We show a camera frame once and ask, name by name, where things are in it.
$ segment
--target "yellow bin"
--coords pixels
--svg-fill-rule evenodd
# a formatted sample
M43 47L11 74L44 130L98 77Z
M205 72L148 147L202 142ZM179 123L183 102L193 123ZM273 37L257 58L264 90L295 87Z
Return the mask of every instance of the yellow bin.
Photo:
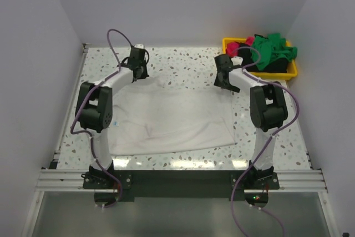
M222 47L223 53L226 53L227 44L231 42L245 43L246 38L223 38ZM291 43L286 41L286 46L290 47ZM295 60L293 59L289 62L287 66L287 73L270 73L270 72L251 72L251 74L258 76L262 79L271 79L271 80L290 80L298 75L297 67Z

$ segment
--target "towel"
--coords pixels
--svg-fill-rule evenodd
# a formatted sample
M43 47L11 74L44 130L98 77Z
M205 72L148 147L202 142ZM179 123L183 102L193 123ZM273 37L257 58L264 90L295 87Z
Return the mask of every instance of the towel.
M217 87L167 89L159 78L138 80L114 96L108 137L112 155L234 144L231 93Z

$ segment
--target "red cloth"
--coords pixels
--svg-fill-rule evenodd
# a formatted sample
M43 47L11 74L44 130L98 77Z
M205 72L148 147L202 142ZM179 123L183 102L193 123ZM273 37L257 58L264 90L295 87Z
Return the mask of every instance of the red cloth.
M239 43L237 42L228 43L226 49L226 53L228 54L228 56L230 56L231 58L236 57L238 55L238 50L236 51L238 47Z
M248 46L251 47L251 45L253 44L254 40L255 40L255 37L254 37L254 36L249 36L248 38L246 38L245 43L246 43Z

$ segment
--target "black cloth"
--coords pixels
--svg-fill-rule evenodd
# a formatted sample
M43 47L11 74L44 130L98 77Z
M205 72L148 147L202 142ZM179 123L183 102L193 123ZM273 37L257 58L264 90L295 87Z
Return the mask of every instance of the black cloth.
M245 43L239 43L239 47L249 47ZM251 59L250 49L238 50L238 57L243 58L242 66L253 63ZM274 62L271 62L264 70L259 70L256 65L246 68L248 72L270 72L270 73L287 73L288 60L286 58L279 58Z

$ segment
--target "table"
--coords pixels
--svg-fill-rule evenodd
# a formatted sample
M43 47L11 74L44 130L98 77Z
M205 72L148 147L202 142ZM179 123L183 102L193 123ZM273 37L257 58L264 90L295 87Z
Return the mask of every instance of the table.
M194 90L213 86L216 75L214 57L222 52L221 48L148 47L147 50L150 53L149 75L165 77L167 87ZM116 53L120 59L123 59L129 55L129 48L116 48ZM88 169L91 163L89 138L85 134L71 135L69 130L74 119L78 89L80 84L86 80L93 82L104 78L116 66L117 62L109 48L90 47L88 49L73 105L68 114L68 122L62 133L57 169ZM255 145L255 127L249 116L249 97L243 92L231 92L231 94L236 136L234 145L189 152L114 157L115 169L246 169ZM285 94L285 98L288 108L286 121L288 122L295 115L295 111L290 96ZM298 122L282 131L277 137L273 162L276 170L311 169Z

